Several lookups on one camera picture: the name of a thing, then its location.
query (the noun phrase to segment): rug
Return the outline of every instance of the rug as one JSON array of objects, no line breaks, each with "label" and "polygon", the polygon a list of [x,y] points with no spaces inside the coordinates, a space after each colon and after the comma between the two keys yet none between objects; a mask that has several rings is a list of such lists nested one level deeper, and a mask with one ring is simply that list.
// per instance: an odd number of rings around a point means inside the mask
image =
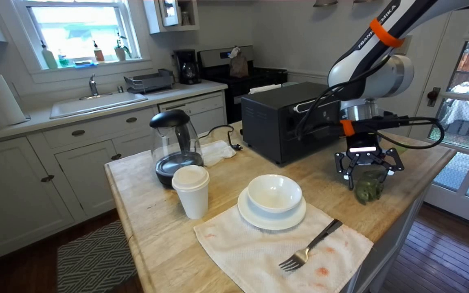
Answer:
[{"label": "rug", "polygon": [[58,293],[106,293],[135,274],[120,221],[57,250]]}]

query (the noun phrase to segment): cup lid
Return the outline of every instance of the cup lid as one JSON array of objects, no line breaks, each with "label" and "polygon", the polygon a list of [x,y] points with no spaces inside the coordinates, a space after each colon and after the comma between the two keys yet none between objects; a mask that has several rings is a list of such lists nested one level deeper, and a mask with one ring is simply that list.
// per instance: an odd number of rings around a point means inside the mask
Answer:
[{"label": "cup lid", "polygon": [[178,169],[171,184],[178,189],[194,189],[209,182],[209,173],[204,167],[188,165]]}]

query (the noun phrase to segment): paper cup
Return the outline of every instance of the paper cup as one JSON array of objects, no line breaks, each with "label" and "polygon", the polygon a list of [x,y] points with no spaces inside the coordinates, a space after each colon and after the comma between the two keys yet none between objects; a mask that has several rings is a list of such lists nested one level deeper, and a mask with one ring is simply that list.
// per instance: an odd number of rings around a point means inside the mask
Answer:
[{"label": "paper cup", "polygon": [[173,175],[171,185],[189,218],[200,219],[207,213],[209,173],[205,168],[196,165],[182,167]]}]

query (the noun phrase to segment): potted plant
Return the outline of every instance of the potted plant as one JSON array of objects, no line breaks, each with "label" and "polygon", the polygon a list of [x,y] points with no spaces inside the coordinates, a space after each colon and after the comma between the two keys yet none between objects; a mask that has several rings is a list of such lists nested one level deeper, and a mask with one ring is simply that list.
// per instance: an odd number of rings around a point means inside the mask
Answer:
[{"label": "potted plant", "polygon": [[126,37],[117,33],[117,46],[115,46],[115,55],[117,55],[119,61],[126,60],[126,53],[128,53],[128,56],[131,58],[131,52],[128,47],[123,45],[123,39],[126,39]]}]

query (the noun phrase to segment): hardwood floor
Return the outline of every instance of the hardwood floor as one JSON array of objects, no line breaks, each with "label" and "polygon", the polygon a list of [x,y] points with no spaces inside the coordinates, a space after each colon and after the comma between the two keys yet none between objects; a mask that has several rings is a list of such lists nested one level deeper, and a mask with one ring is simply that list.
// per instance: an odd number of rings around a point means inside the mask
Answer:
[{"label": "hardwood floor", "polygon": [[[57,248],[118,219],[116,211],[0,258],[0,293],[55,293]],[[469,223],[423,205],[381,293],[469,293]],[[143,293],[138,276],[112,293]]]}]

